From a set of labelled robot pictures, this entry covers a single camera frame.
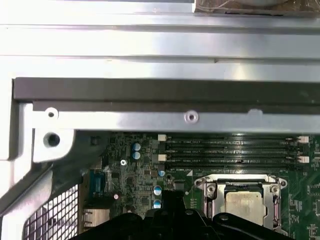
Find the green circuit board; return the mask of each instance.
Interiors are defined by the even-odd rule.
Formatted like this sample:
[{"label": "green circuit board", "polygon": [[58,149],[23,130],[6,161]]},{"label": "green circuit board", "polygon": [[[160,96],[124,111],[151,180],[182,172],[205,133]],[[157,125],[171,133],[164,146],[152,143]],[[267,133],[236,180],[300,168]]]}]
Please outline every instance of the green circuit board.
[{"label": "green circuit board", "polygon": [[[110,209],[111,218],[126,212],[143,217],[147,210],[159,204],[159,189],[182,190],[186,207],[202,210],[203,193],[194,187],[197,178],[209,174],[269,174],[288,182],[281,191],[281,228],[298,240],[320,240],[320,136],[309,135],[303,144],[290,140],[290,150],[285,153],[272,145],[261,151],[261,142],[255,144],[245,138],[244,142],[227,139],[223,144],[201,141],[208,138],[203,134],[184,135],[183,141],[171,141],[177,147],[169,148],[169,143],[164,146],[164,137],[180,139],[179,135],[157,133],[115,132],[110,136],[103,156],[103,194],[119,196]],[[294,138],[283,136],[279,140],[278,137],[279,149],[283,139]],[[216,143],[224,145],[223,150],[207,150],[210,144]],[[242,149],[247,143],[247,149],[234,150],[234,147]],[[188,149],[190,144],[195,150]],[[240,155],[249,158],[235,160],[234,156]],[[297,161],[298,155],[309,160],[301,163]],[[201,159],[212,157],[213,160],[203,164]]]}]

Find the screw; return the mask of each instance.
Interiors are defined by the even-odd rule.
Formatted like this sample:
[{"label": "screw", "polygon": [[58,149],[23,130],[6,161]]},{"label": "screw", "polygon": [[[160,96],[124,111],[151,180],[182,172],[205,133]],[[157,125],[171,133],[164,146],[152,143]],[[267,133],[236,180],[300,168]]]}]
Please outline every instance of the screw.
[{"label": "screw", "polygon": [[194,214],[194,211],[188,209],[188,210],[185,211],[185,214],[192,215],[192,214]]},{"label": "screw", "polygon": [[122,160],[120,161],[120,164],[121,164],[121,166],[127,165],[127,160],[122,159]]},{"label": "screw", "polygon": [[229,218],[228,218],[228,216],[226,216],[226,215],[221,215],[221,216],[220,216],[220,219],[221,219],[222,221],[227,221]]},{"label": "screw", "polygon": [[271,188],[271,192],[273,192],[273,193],[276,193],[276,192],[278,192],[278,187],[277,186],[273,186],[272,188]]},{"label": "screw", "polygon": [[213,193],[215,190],[216,190],[216,186],[214,184],[211,184],[209,185],[206,190],[209,192],[209,193]]}]

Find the silver metal panel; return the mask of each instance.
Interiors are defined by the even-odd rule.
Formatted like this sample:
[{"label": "silver metal panel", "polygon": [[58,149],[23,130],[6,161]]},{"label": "silver metal panel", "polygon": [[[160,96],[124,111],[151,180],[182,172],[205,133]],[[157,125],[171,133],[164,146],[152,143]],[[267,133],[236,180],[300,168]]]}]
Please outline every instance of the silver metal panel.
[{"label": "silver metal panel", "polygon": [[33,112],[34,128],[110,131],[201,133],[299,133],[319,134],[320,115],[205,113],[195,124],[185,122],[183,112],[63,112],[48,121],[44,111]]},{"label": "silver metal panel", "polygon": [[1,239],[21,240],[26,220],[49,200],[52,190],[52,171],[42,178],[9,210],[2,219]]},{"label": "silver metal panel", "polygon": [[16,28],[0,35],[0,55],[320,59],[320,35]]},{"label": "silver metal panel", "polygon": [[254,62],[150,62],[149,58],[4,57],[14,77],[152,78],[230,81],[319,82],[317,64]]}]

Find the chip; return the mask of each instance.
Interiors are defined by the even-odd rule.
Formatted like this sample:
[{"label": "chip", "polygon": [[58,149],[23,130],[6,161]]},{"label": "chip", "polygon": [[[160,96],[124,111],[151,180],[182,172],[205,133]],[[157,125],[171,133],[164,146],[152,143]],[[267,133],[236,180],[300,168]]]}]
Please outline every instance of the chip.
[{"label": "chip", "polygon": [[149,198],[148,197],[141,198],[141,204],[142,205],[148,205],[149,204]]},{"label": "chip", "polygon": [[133,185],[133,183],[134,183],[134,179],[133,179],[132,177],[128,177],[128,178],[126,179],[126,184],[127,184],[127,185]]}]

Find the screw hole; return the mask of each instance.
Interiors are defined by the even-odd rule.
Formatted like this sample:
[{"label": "screw hole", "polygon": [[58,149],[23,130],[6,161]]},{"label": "screw hole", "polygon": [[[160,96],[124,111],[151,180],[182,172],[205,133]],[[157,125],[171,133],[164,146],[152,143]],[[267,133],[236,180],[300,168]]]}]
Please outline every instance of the screw hole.
[{"label": "screw hole", "polygon": [[184,120],[187,123],[195,124],[199,119],[199,115],[196,111],[190,110],[184,114]]},{"label": "screw hole", "polygon": [[48,147],[56,147],[60,143],[60,137],[55,133],[49,133],[44,136],[43,143]]}]

